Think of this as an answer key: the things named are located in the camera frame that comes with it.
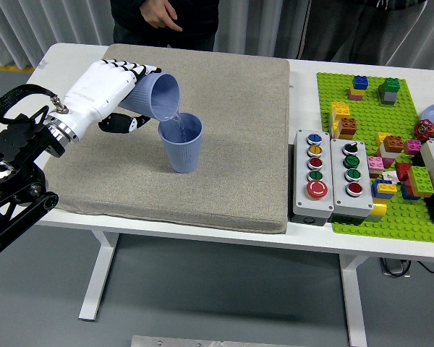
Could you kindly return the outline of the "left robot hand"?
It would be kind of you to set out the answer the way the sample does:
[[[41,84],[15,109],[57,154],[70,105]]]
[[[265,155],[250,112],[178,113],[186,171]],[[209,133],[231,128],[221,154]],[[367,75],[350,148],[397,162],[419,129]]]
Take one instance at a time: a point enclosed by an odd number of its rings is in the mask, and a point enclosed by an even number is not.
[[[143,77],[159,73],[151,65],[102,59],[92,63],[64,96],[68,112],[57,116],[78,141],[91,124],[106,119]]]

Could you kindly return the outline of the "person's right hand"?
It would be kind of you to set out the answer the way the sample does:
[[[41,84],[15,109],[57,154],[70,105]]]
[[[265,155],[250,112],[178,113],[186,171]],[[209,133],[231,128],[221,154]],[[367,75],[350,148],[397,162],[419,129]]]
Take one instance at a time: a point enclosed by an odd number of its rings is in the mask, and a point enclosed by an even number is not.
[[[155,29],[169,28],[181,32],[182,28],[175,23],[178,20],[175,9],[167,0],[146,0],[140,6],[143,19]]]

